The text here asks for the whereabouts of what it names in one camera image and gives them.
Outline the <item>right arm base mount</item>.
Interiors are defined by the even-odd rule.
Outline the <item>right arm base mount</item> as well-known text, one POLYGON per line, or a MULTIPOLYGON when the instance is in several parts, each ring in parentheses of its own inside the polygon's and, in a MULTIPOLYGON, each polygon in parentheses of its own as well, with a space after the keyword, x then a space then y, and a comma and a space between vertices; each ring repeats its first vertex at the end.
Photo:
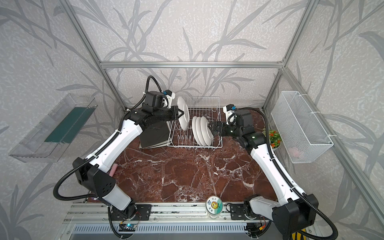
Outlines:
POLYGON ((231 215, 231 220, 233 221, 243 221, 243 222, 264 222, 267 223, 270 221, 262 215, 255 214, 250 207, 246 207, 244 203, 235 204, 227 203, 226 210, 231 215))

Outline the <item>black square plate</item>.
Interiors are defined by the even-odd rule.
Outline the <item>black square plate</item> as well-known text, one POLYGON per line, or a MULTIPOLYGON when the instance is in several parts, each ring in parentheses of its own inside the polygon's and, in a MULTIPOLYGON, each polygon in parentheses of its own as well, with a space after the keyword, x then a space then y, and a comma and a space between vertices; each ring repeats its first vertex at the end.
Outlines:
POLYGON ((166 147, 169 144, 170 127, 167 122, 150 125, 140 136, 140 149, 166 147))

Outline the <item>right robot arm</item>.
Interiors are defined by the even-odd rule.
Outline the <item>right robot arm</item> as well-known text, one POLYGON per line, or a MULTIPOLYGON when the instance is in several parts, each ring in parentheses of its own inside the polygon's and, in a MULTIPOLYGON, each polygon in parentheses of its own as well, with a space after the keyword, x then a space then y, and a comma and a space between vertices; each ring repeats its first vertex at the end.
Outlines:
POLYGON ((337 239, 338 229, 319 210, 317 198, 313 194, 306 194, 288 174, 273 152, 268 134, 255 130, 251 111, 253 111, 251 107, 238 109, 234 105, 227 105, 223 108, 226 120, 209 123, 209 129, 213 134, 232 137, 247 150, 261 167, 277 196, 276 201, 256 195, 245 199, 246 216, 255 218, 261 215, 267 218, 275 224, 284 240, 292 239, 295 233, 313 240, 321 240, 321 236, 304 232, 305 228, 314 224, 316 216, 320 216, 332 230, 325 239, 337 239))

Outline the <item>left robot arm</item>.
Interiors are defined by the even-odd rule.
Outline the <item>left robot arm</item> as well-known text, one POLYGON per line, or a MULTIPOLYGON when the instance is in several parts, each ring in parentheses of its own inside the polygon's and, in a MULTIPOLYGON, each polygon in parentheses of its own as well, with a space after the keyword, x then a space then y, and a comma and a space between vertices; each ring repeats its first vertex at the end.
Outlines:
POLYGON ((94 152, 86 158, 77 158, 73 169, 56 183, 53 196, 60 201, 74 201, 83 198, 95 198, 109 207, 109 212, 118 212, 125 219, 136 215, 135 201, 129 197, 116 183, 108 172, 118 156, 126 147, 146 129, 178 120, 184 111, 173 106, 175 94, 170 90, 149 91, 150 81, 157 87, 160 84, 154 76, 148 76, 144 95, 141 100, 122 116, 115 132, 94 152), (75 174, 80 185, 91 191, 90 194, 65 197, 59 193, 63 182, 75 174))

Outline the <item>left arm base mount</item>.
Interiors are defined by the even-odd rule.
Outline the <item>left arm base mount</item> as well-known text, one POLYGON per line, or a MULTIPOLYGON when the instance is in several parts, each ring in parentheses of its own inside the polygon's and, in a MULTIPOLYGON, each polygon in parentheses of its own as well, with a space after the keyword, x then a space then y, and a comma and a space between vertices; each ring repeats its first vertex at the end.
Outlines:
POLYGON ((151 214, 152 205, 131 203, 125 210, 111 209, 110 219, 112 221, 148 221, 151 214))

